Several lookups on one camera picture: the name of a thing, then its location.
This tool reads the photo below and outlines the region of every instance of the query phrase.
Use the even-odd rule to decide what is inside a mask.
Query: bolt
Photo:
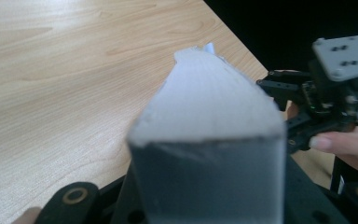
[[[295,140],[293,140],[293,139],[289,139],[289,145],[291,145],[291,146],[295,146],[296,145],[296,141]]]
[[[333,103],[322,104],[322,106],[323,106],[325,109],[328,109],[328,108],[333,107]]]
[[[358,99],[354,95],[348,95],[347,97],[345,97],[345,100],[350,105],[354,105],[358,103]]]
[[[350,116],[355,116],[357,113],[356,113],[356,111],[354,111],[352,109],[348,109],[347,114],[350,115]]]

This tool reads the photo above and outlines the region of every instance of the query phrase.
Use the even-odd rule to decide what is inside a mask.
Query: wooden table
[[[208,42],[266,74],[200,0],[0,0],[0,223],[67,184],[124,175],[127,130],[173,54]]]

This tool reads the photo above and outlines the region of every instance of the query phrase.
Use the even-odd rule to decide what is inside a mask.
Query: hand
[[[12,224],[34,224],[40,211],[40,207],[28,208],[20,217],[14,220]]]
[[[298,110],[295,105],[290,107],[288,108],[289,118]],[[310,147],[322,152],[333,153],[349,166],[358,170],[358,127],[351,133],[319,133],[310,139]]]

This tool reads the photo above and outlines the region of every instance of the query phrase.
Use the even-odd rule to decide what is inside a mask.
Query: dark background
[[[358,35],[358,1],[205,0],[268,69],[308,71],[318,38]]]

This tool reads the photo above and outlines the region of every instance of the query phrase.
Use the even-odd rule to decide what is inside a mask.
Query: metal plate
[[[358,35],[336,39],[320,38],[312,45],[316,57],[332,81],[358,77]]]

